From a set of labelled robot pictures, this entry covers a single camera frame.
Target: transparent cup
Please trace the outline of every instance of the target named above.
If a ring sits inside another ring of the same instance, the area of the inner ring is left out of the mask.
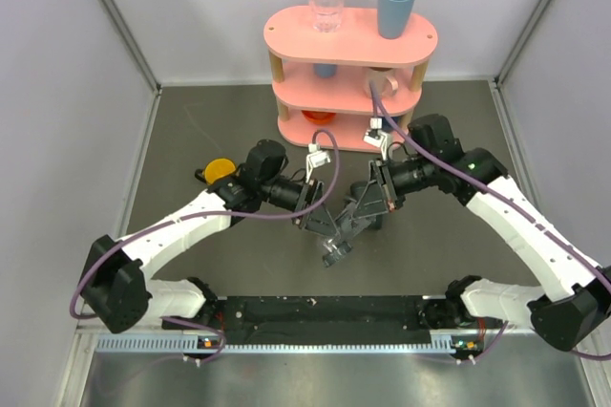
[[[345,0],[309,0],[314,15],[314,29],[319,32],[334,32],[342,23]]]

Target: shelf board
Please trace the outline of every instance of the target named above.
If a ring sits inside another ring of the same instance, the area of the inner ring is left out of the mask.
[[[314,30],[312,20],[309,6],[276,12],[263,30],[267,47],[287,60],[409,68],[428,60],[437,46],[434,26],[417,13],[397,39],[378,34],[376,9],[344,8],[336,32]]]
[[[334,77],[322,78],[314,74],[310,63],[287,61],[284,64],[284,81],[273,82],[278,100],[288,107],[331,113],[371,114],[371,98],[363,88],[365,68],[340,66]],[[394,96],[382,99],[391,116],[401,116],[412,110],[422,94],[422,89],[410,92],[408,82],[411,70],[395,71],[399,90]]]
[[[363,135],[369,128],[369,118],[351,114],[338,114],[327,125],[315,125],[306,120],[300,111],[290,109],[288,120],[278,118],[278,128],[281,135],[291,144],[307,146],[312,141],[312,135],[319,128],[329,130],[337,140],[341,150],[379,153],[380,150],[363,141]],[[392,132],[394,141],[403,142],[401,137]],[[317,138],[321,146],[331,147],[331,141],[325,135]]]

